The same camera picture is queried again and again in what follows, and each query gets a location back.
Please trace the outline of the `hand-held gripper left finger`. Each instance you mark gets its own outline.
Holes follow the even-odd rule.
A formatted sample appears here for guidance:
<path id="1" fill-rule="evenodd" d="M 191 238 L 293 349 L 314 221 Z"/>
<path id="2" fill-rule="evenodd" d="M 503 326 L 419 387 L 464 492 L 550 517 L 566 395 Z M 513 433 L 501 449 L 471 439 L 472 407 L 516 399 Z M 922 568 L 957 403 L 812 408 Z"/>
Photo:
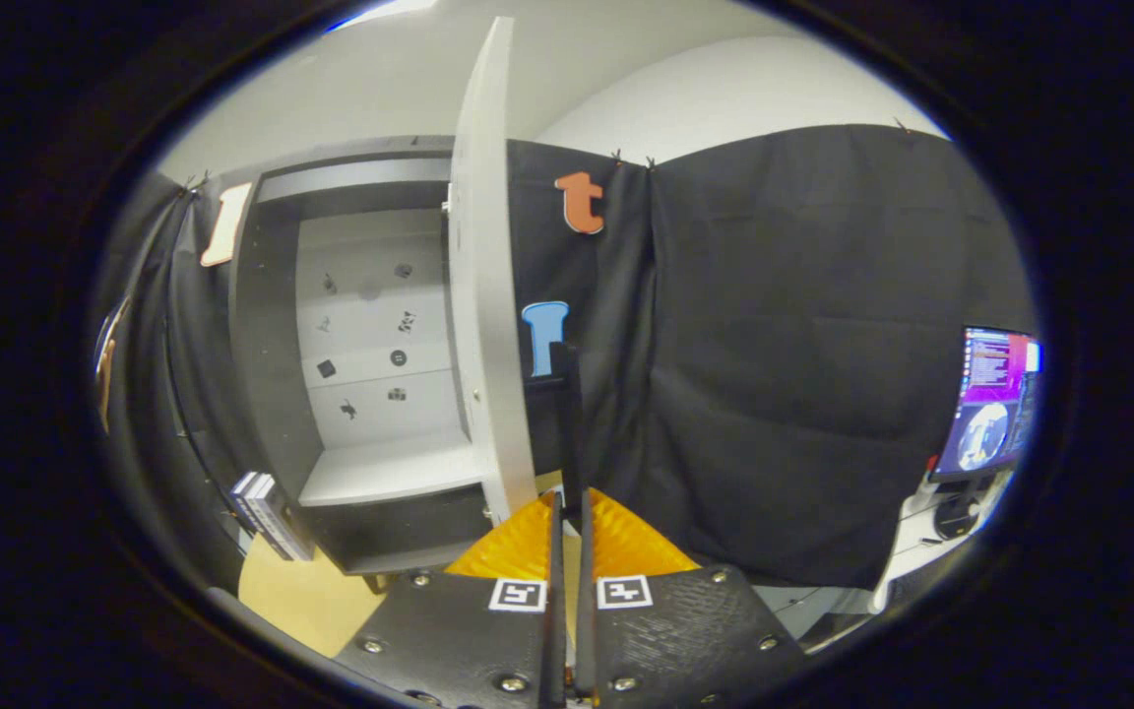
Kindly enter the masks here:
<path id="1" fill-rule="evenodd" d="M 568 631 L 561 495 L 540 495 L 450 568 L 397 579 L 337 655 L 442 708 L 562 708 Z"/>

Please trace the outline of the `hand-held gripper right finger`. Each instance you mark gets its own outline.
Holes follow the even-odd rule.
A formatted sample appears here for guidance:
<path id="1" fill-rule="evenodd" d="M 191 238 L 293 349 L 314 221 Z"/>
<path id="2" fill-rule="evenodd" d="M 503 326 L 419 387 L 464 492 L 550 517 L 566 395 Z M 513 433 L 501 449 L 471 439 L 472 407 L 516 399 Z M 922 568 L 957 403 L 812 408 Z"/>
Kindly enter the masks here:
<path id="1" fill-rule="evenodd" d="M 590 708 L 747 708 L 799 674 L 799 643 L 741 569 L 689 559 L 582 493 L 573 689 Z"/>

